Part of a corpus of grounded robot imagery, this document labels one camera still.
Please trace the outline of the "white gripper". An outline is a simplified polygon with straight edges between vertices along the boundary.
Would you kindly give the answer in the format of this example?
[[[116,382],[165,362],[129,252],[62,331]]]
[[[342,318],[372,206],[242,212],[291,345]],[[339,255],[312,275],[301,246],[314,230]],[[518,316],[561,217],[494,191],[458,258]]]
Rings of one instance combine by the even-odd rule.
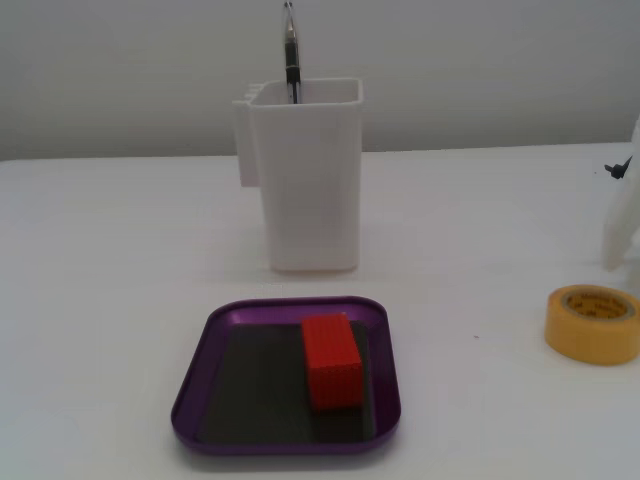
[[[632,153],[627,166],[639,162],[640,118],[633,128]],[[614,197],[603,228],[601,262],[607,271],[620,267],[624,260],[626,283],[638,285],[640,280],[639,243],[632,244],[639,229],[639,166],[631,166],[622,179],[622,186]]]

